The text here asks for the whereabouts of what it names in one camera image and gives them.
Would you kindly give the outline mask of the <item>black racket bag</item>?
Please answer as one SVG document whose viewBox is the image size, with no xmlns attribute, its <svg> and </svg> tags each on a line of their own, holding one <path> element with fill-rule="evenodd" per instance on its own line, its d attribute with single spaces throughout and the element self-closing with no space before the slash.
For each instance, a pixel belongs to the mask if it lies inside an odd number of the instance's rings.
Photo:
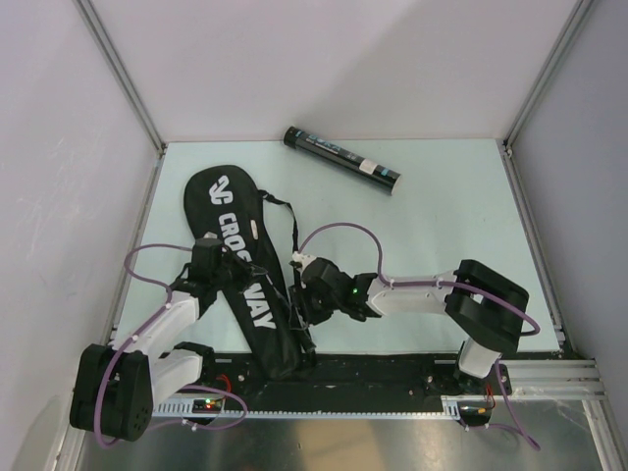
<svg viewBox="0 0 628 471">
<path fill-rule="evenodd" d="M 234 165 L 194 174 L 183 192 L 183 209 L 195 238 L 214 235 L 226 252 L 216 272 L 253 358 L 267 378 L 305 374 L 316 365 L 315 345 L 299 313 L 300 278 L 286 284 L 265 227 L 264 204 L 291 204 L 260 189 Z"/>
</svg>

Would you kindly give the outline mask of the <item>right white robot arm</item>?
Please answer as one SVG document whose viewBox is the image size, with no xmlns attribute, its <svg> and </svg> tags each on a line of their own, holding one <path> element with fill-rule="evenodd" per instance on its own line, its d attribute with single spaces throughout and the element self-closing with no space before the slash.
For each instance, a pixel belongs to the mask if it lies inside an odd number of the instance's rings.
<svg viewBox="0 0 628 471">
<path fill-rule="evenodd" d="M 495 362 L 516 353 L 525 335 L 528 291 L 476 260 L 432 277 L 398 280 L 377 273 L 351 277 L 328 259 L 299 252 L 290 265 L 300 276 L 297 302 L 310 324 L 336 311 L 358 322 L 401 313 L 451 319 L 467 335 L 452 371 L 465 393 L 485 386 Z"/>
</svg>

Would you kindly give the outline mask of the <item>black shuttlecock tube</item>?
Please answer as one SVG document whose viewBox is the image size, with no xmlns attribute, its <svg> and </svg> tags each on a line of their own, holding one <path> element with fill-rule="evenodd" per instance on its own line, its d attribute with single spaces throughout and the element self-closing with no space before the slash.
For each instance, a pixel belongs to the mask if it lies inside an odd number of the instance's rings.
<svg viewBox="0 0 628 471">
<path fill-rule="evenodd" d="M 343 168 L 389 195 L 394 193 L 400 183 L 401 174 L 390 167 L 302 129 L 289 127 L 284 134 L 283 143 L 294 150 Z"/>
</svg>

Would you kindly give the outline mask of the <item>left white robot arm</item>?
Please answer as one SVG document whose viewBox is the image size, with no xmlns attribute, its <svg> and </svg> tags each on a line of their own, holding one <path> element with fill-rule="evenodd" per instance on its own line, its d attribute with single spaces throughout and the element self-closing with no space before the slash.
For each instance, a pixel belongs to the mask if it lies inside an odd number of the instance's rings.
<svg viewBox="0 0 628 471">
<path fill-rule="evenodd" d="M 211 347 L 175 343 L 228 288 L 245 292 L 265 270 L 236 255 L 216 238 L 199 238 L 189 249 L 190 260 L 176 279 L 159 286 L 163 304 L 126 337 L 90 344 L 81 354 L 69 421 L 91 432 L 104 448 L 118 441 L 134 442 L 151 429 L 155 407 L 177 393 L 204 392 L 201 411 L 218 416 L 227 399 L 243 399 L 229 389 L 215 389 L 218 369 Z"/>
</svg>

